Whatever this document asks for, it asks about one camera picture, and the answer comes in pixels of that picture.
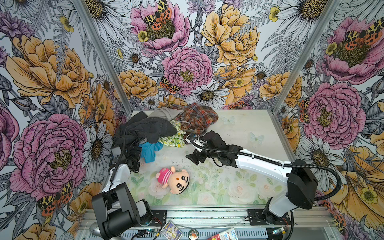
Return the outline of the teal blue cloth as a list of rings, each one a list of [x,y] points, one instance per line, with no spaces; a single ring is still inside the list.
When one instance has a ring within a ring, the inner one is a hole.
[[[145,163],[148,164],[156,160],[155,152],[160,151],[163,148],[163,144],[160,142],[157,142],[155,144],[144,143],[139,145],[139,147],[142,148],[141,158],[143,158]]]

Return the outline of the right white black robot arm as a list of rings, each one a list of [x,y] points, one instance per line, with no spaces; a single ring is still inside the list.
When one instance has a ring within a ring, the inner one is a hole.
[[[204,136],[188,135],[187,142],[195,147],[187,158],[198,165],[207,158],[219,161],[223,166],[244,169],[280,181],[285,192],[270,197],[256,219],[276,224],[295,209],[310,210],[315,202],[318,180],[304,161],[278,161],[250,152],[241,146],[227,145],[221,136],[210,131]]]

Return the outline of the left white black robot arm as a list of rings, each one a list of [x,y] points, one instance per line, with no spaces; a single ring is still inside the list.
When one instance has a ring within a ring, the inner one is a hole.
[[[112,147],[109,175],[104,188],[92,198],[96,217],[95,233],[111,240],[132,227],[148,226],[153,213],[147,201],[136,202],[128,188],[130,165],[138,163],[139,148],[132,146]]]

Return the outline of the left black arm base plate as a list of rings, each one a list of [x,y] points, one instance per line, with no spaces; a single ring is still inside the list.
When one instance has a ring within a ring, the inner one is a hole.
[[[167,222],[167,210],[154,210],[140,217],[140,226],[163,227]]]

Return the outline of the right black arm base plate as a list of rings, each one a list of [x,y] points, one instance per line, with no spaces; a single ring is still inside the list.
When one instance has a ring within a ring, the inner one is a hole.
[[[249,222],[251,226],[289,226],[291,224],[291,218],[288,213],[283,217],[276,217],[271,213],[264,214],[263,211],[264,209],[248,209],[244,220]]]

